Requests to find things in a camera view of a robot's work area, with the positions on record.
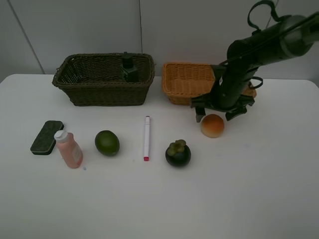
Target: marker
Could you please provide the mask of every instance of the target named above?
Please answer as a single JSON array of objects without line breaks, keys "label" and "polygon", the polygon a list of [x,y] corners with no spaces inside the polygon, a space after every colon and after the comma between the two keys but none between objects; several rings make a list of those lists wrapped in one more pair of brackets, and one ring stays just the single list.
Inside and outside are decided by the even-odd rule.
[{"label": "marker", "polygon": [[144,161],[149,161],[149,152],[150,152],[150,121],[149,116],[145,117],[145,134],[144,134]]}]

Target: white tabletop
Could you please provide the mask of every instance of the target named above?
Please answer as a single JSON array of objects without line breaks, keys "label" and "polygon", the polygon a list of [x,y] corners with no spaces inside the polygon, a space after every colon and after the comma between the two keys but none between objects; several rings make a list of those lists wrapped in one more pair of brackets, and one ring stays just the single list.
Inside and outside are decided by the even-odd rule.
[{"label": "white tabletop", "polygon": [[[265,80],[255,105],[210,139],[194,109],[168,101],[160,77],[137,107],[75,107],[51,81],[51,75],[12,75],[0,84],[0,238],[319,237],[314,83]],[[143,162],[146,115],[149,162]],[[80,168],[68,168],[56,148],[49,156],[30,152],[47,120],[61,120],[74,133],[84,153]],[[114,158],[94,145],[105,129],[120,140]],[[164,152],[181,138],[192,158],[175,169]]]}]

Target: white bottle cap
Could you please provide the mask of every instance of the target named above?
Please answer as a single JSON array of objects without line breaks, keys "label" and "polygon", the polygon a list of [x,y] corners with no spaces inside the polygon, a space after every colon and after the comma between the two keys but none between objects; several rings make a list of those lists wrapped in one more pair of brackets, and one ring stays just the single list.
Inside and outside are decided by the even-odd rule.
[{"label": "white bottle cap", "polygon": [[67,131],[65,130],[59,130],[55,133],[54,135],[54,139],[58,142],[58,143],[65,143],[66,141],[69,140],[69,134]]}]

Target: bottle label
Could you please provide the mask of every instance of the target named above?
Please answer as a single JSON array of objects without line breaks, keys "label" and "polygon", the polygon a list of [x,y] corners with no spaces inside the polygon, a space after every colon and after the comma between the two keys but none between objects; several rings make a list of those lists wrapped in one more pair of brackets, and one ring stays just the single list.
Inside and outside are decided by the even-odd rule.
[{"label": "bottle label", "polygon": [[82,155],[82,151],[78,145],[74,147],[72,155],[73,155],[75,162],[78,163],[80,158],[81,158],[81,155]]}]

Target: bread roll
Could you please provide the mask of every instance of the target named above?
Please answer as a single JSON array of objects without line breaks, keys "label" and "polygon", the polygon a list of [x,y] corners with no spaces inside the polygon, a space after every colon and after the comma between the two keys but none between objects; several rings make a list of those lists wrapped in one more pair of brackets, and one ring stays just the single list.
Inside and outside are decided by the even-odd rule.
[{"label": "bread roll", "polygon": [[224,132],[224,121],[218,115],[208,115],[201,122],[201,132],[210,138],[218,138]]}]

